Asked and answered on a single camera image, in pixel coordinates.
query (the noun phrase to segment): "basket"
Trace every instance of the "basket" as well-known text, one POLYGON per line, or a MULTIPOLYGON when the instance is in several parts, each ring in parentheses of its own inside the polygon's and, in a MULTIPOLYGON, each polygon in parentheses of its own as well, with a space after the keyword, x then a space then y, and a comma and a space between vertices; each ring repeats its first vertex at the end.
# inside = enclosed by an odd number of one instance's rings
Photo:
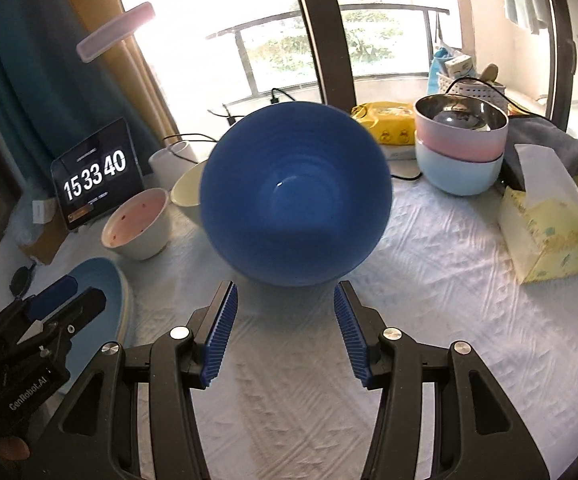
MULTIPOLYGON (((449 85, 453 82, 449 76, 439 73, 438 74, 438 88, 441 94, 446 93, 449 85)), ((500 83, 491 83, 495 86, 502 94, 504 94, 505 86, 500 83)), ((502 97, 502 95, 498 94, 496 91, 492 90, 485 84, 479 83, 477 81, 473 82, 466 82, 460 81, 453 85, 451 89, 451 94, 460 94, 466 95, 470 97, 477 97, 478 99, 482 99, 487 103, 493 104, 500 108, 504 113, 508 113, 508 102, 507 100, 502 97)))

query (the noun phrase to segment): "white tablecloth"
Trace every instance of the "white tablecloth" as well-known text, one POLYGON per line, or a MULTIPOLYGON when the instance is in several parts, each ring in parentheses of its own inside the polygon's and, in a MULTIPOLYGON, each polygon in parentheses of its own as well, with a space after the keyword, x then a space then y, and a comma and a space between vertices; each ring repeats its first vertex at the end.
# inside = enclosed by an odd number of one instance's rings
MULTIPOLYGON (((578 276, 518 286, 496 223, 499 200, 494 191, 466 200, 424 180, 395 182, 382 240, 346 279, 387 325, 417 341, 472 343, 557 478, 578 455, 578 276)), ((170 213, 172 240, 154 258, 130 262, 106 251, 101 220, 69 235, 51 266, 38 269, 31 291, 87 258, 108 256, 134 290, 134 343, 145 344, 208 304, 221 280, 234 280, 239 314, 221 373, 194 393, 212 478, 359 478, 380 394, 352 376, 333 283, 297 290, 253 283, 175 206, 170 213)), ((418 478, 431 466, 432 387, 424 400, 418 478)), ((141 413, 146 443, 144 398, 141 413)))

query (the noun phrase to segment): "silver bolt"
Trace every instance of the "silver bolt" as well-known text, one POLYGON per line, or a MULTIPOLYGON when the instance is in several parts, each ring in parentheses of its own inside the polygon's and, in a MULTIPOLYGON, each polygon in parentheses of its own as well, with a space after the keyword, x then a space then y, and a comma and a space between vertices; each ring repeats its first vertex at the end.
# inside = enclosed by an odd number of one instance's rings
POLYGON ((189 336, 189 329, 186 326, 177 326, 171 329, 169 335, 172 339, 184 339, 189 336))
POLYGON ((102 348, 100 349, 101 352, 105 355, 113 355, 120 350, 120 345, 113 341, 109 343, 105 343, 102 348))
POLYGON ((466 341, 458 341, 453 345, 453 349, 458 352, 458 354, 466 355, 471 352, 471 345, 466 341))
POLYGON ((383 335, 391 341, 397 341, 402 337, 402 332, 397 328, 385 328, 383 335))

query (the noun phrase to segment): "yellow wipes package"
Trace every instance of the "yellow wipes package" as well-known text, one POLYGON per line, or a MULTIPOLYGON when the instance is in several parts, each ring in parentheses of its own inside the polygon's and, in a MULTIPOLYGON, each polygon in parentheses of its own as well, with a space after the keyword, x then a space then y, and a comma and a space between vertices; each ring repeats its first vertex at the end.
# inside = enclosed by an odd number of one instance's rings
POLYGON ((506 188, 499 224, 520 283, 578 274, 578 211, 556 199, 527 209, 526 193, 506 188))
POLYGON ((380 144, 405 146, 415 142, 413 105, 378 101, 357 105, 351 116, 380 144))

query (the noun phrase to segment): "teal curtain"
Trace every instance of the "teal curtain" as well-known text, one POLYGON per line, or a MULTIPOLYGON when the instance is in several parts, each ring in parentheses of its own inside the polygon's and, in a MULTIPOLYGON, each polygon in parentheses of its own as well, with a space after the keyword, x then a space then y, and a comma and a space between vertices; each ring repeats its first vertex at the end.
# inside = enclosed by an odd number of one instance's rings
POLYGON ((144 173, 160 146, 101 59, 83 63, 87 35, 69 0, 0 0, 0 132, 23 176, 51 189, 51 161, 119 117, 144 173))

